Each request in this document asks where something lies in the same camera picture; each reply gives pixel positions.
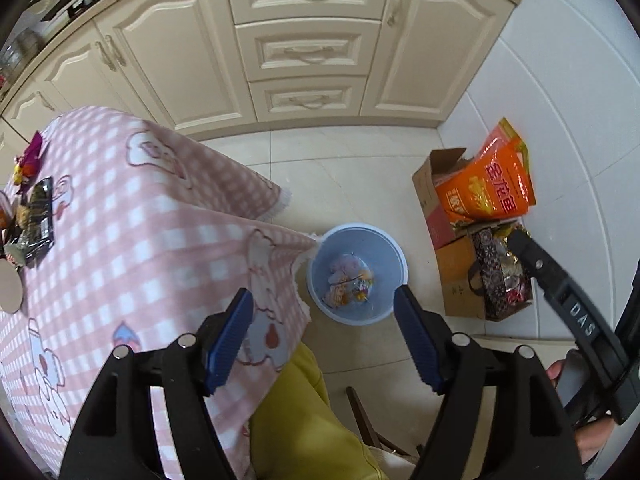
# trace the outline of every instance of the black package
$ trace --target black package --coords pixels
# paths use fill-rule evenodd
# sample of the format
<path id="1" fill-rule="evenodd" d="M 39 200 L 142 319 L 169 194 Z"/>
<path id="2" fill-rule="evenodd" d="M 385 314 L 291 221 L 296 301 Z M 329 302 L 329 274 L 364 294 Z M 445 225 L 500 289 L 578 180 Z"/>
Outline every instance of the black package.
<path id="1" fill-rule="evenodd" d="M 32 264 L 53 247 L 53 178 L 48 177 L 33 186 L 29 200 L 29 222 L 24 246 L 24 259 Z"/>

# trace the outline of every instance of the round wooden coaster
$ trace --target round wooden coaster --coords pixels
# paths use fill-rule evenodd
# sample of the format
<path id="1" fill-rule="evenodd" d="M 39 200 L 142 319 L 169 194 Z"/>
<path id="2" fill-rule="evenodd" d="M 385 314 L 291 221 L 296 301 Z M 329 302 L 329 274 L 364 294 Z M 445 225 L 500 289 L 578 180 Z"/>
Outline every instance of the round wooden coaster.
<path id="1" fill-rule="evenodd" d="M 7 260 L 0 260 L 0 309 L 15 314 L 22 306 L 23 295 L 20 275 Z"/>

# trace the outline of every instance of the wooden chair leg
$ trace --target wooden chair leg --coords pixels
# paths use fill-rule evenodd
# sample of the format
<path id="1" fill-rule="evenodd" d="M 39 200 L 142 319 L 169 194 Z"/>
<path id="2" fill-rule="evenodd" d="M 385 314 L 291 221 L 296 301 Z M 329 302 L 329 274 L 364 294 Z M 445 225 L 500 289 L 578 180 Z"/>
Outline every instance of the wooden chair leg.
<path id="1" fill-rule="evenodd" d="M 351 405 L 351 410 L 353 411 L 353 416 L 356 419 L 356 424 L 358 425 L 358 430 L 360 431 L 363 443 L 366 444 L 366 446 L 382 449 L 382 444 L 380 444 L 378 434 L 373 429 L 356 390 L 351 386 L 347 386 L 347 398 L 349 399 L 349 404 Z"/>
<path id="2" fill-rule="evenodd" d="M 376 435 L 378 436 L 380 443 L 383 444 L 384 446 L 387 446 L 391 451 L 395 451 L 400 456 L 411 456 L 404 449 L 402 449 L 399 446 L 396 446 L 396 444 L 391 442 L 388 438 L 385 438 L 384 436 L 380 435 L 378 432 L 376 432 Z"/>

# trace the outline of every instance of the cardboard box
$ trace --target cardboard box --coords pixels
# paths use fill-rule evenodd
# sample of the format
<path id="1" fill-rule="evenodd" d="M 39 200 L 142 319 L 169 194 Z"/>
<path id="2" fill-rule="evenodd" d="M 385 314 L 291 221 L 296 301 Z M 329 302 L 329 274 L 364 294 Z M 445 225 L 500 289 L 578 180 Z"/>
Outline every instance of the cardboard box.
<path id="1" fill-rule="evenodd" d="M 485 319 L 484 298 L 469 287 L 468 271 L 476 261 L 471 236 L 465 236 L 436 250 L 444 311 L 447 316 Z M 481 286 L 479 276 L 473 286 Z"/>
<path id="2" fill-rule="evenodd" d="M 444 247 L 467 232 L 466 228 L 454 230 L 451 227 L 433 185 L 435 175 L 451 173 L 468 164 L 468 160 L 462 158 L 465 151 L 466 148 L 433 150 L 420 169 L 414 173 L 415 192 L 418 195 L 422 214 L 427 221 L 427 228 L 435 249 Z"/>

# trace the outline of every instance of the metal screw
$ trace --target metal screw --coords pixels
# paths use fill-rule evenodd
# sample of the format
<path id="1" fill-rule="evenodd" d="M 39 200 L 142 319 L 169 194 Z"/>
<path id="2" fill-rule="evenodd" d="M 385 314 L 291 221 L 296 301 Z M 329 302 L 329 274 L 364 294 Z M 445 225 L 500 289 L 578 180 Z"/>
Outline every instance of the metal screw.
<path id="1" fill-rule="evenodd" d="M 196 344 L 196 336 L 193 334 L 182 334 L 178 338 L 178 345 L 182 348 L 188 348 Z"/>
<path id="2" fill-rule="evenodd" d="M 451 336 L 451 341 L 455 346 L 469 346 L 469 343 L 471 343 L 469 336 L 462 332 L 457 332 Z"/>
<path id="3" fill-rule="evenodd" d="M 113 356 L 116 359 L 122 359 L 127 355 L 129 355 L 129 347 L 127 345 L 116 346 L 116 348 L 113 349 Z"/>
<path id="4" fill-rule="evenodd" d="M 536 356 L 536 352 L 534 351 L 534 349 L 527 345 L 518 347 L 518 354 L 520 354 L 525 359 L 533 359 Z"/>

